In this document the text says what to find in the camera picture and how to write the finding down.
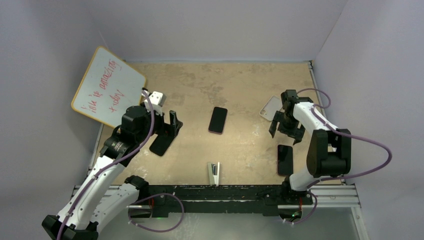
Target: white bracket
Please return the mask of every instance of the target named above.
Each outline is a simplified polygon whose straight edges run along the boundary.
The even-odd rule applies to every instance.
[[[161,92],[154,91],[148,96],[148,98],[150,99],[150,102],[153,105],[153,110],[156,111],[159,114],[159,116],[162,116],[163,115],[162,107],[164,106],[167,96]],[[148,112],[151,111],[149,103],[147,102],[147,99],[144,100],[144,106]]]
[[[311,109],[313,108],[313,102],[300,102],[294,105],[293,117],[298,120],[306,129],[306,131],[312,135],[314,130],[323,129],[329,131],[330,129],[325,126],[317,117],[314,116]],[[337,126],[329,122],[318,109],[314,110],[315,113],[326,121],[332,128],[337,129]]]
[[[71,208],[72,203],[75,201],[75,198],[81,194],[81,190],[88,184],[88,182],[95,178],[95,174],[105,166],[111,164],[114,160],[107,157],[102,156],[98,157],[97,161],[88,174],[88,177],[85,179],[84,183],[81,185],[81,188],[78,190],[76,195],[72,197],[66,206],[59,211],[57,215],[59,215],[59,221],[63,222],[65,217],[68,215],[68,211]],[[84,230],[90,223],[90,219],[97,205],[99,204],[102,197],[105,195],[105,192],[108,190],[109,186],[112,182],[117,178],[117,176],[122,173],[125,167],[122,164],[115,164],[105,170],[94,182],[88,187],[86,192],[78,203],[75,206],[75,210],[72,215],[66,222],[67,226],[75,225],[76,230]]]
[[[119,189],[114,191],[110,197],[100,203],[91,216],[91,222],[98,222],[97,232],[100,233],[103,228],[118,215],[122,209],[134,203],[139,198],[139,190],[135,186],[124,183]]]

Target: wooden table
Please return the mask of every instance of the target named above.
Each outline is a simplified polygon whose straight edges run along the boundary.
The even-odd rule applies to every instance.
[[[313,88],[306,63],[133,63],[147,78],[150,91],[166,95],[163,107],[183,122],[164,156],[149,151],[153,136],[113,184],[138,175],[152,185],[207,185],[207,162],[221,162],[221,185],[280,184],[277,145],[293,139],[279,132],[272,138],[271,122],[259,115],[271,96],[286,89]],[[318,102],[314,91],[301,93]],[[208,131],[213,108],[228,109],[223,134]],[[99,150],[112,129],[105,126]],[[306,164],[310,135],[293,146],[294,171]]]

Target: whiteboard frame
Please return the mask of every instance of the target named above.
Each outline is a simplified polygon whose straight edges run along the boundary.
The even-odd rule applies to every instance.
[[[104,49],[104,50],[106,50],[108,53],[112,54],[114,57],[116,57],[117,59],[121,60],[121,61],[122,61],[122,62],[124,62],[126,65],[128,65],[130,68],[134,69],[137,73],[141,74],[141,75],[144,77],[144,79],[145,79],[145,81],[144,81],[144,85],[143,85],[143,88],[145,88],[145,87],[146,87],[147,77],[146,77],[143,73],[141,73],[140,71],[138,71],[137,69],[135,69],[133,66],[129,65],[126,61],[122,60],[122,58],[118,57],[118,56],[117,56],[117,55],[115,55],[113,52],[109,51],[106,47],[104,47],[104,46],[98,46],[98,47],[96,48],[96,50],[95,50],[95,52],[94,52],[94,54],[93,54],[93,57],[91,58],[90,63],[88,64],[87,70],[85,70],[84,76],[82,77],[82,80],[81,80],[81,82],[79,83],[78,89],[76,90],[76,93],[75,93],[75,95],[73,96],[72,102],[70,103],[70,107],[71,107],[71,108],[72,108],[75,112],[77,112],[77,113],[80,113],[80,114],[82,114],[82,115],[84,115],[84,116],[87,116],[87,117],[89,117],[89,118],[91,118],[91,119],[94,119],[94,120],[96,120],[97,122],[102,123],[102,124],[104,124],[104,125],[106,125],[106,126],[109,126],[109,127],[111,127],[111,128],[115,128],[115,126],[109,125],[107,122],[104,122],[104,121],[102,121],[102,120],[100,120],[100,119],[98,119],[98,118],[96,118],[96,117],[90,116],[90,115],[86,114],[85,112],[82,112],[82,111],[80,111],[80,110],[78,110],[77,108],[75,108],[75,107],[74,107],[74,101],[75,101],[75,99],[77,98],[78,93],[80,92],[80,88],[81,88],[81,86],[83,85],[84,80],[86,79],[87,73],[89,72],[90,67],[92,66],[93,60],[94,60],[94,58],[96,57],[97,52],[99,51],[99,49]],[[142,98],[143,98],[143,94],[141,94],[141,96],[140,96],[140,100],[138,101],[138,104],[140,104],[140,103],[142,102]]]

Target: black smartphone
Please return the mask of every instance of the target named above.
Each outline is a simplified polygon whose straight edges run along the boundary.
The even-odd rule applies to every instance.
[[[227,118],[228,110],[222,107],[214,107],[212,117],[209,123],[209,132],[222,134],[224,130],[225,120]]]
[[[280,176],[293,174],[293,147],[278,145],[277,173]]]

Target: whiteboard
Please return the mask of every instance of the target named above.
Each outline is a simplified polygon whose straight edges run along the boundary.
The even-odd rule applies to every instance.
[[[78,113],[114,128],[121,124],[128,107],[140,104],[145,84],[145,76],[99,46],[71,106]]]

